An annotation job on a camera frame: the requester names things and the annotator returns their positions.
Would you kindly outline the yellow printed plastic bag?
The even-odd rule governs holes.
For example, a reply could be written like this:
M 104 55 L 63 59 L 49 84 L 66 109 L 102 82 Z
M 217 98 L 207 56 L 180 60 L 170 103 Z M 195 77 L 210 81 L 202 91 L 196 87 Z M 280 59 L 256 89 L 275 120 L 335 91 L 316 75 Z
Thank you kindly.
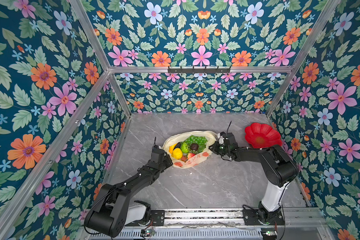
M 172 151 L 175 148 L 180 148 L 182 142 L 184 142 L 188 137 L 191 135 L 199 136 L 199 137 L 206 137 L 208 139 L 206 148 L 199 154 L 196 154 L 195 157 L 188 159 L 188 154 L 183 154 L 183 157 L 180 160 L 177 160 L 172 157 Z M 163 145 L 163 149 L 170 155 L 173 165 L 176 168 L 180 169 L 187 169 L 192 168 L 204 161 L 212 154 L 212 151 L 209 147 L 215 143 L 217 134 L 211 131 L 192 131 L 187 133 L 182 133 L 178 135 L 174 135 L 169 137 Z

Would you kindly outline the red flower-shaped plate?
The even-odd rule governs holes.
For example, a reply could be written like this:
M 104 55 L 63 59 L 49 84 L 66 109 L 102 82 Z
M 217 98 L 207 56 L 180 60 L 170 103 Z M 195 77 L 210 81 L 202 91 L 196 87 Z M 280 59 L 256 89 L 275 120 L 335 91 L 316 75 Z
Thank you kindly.
M 270 125 L 252 123 L 245 128 L 245 139 L 253 148 L 269 148 L 282 146 L 281 134 Z

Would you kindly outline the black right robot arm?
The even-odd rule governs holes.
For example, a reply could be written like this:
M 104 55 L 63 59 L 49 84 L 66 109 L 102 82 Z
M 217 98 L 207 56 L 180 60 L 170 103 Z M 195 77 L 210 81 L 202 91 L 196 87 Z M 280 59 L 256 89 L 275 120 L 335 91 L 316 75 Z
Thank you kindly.
M 268 180 L 265 195 L 257 209 L 252 209 L 260 224 L 269 225 L 282 219 L 282 199 L 288 186 L 297 177 L 297 162 L 279 145 L 267 148 L 240 147 L 233 133 L 221 132 L 209 147 L 225 161 L 260 163 Z

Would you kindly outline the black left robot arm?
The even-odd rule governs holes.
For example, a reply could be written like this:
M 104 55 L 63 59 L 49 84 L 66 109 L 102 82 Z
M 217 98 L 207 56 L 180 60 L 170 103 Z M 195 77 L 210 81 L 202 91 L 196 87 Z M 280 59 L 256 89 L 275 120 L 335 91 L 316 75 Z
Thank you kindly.
M 105 184 L 88 211 L 85 230 L 117 237 L 124 226 L 137 221 L 128 218 L 131 199 L 142 189 L 152 185 L 166 169 L 173 165 L 168 153 L 158 145 L 152 147 L 151 159 L 129 179 L 115 185 Z

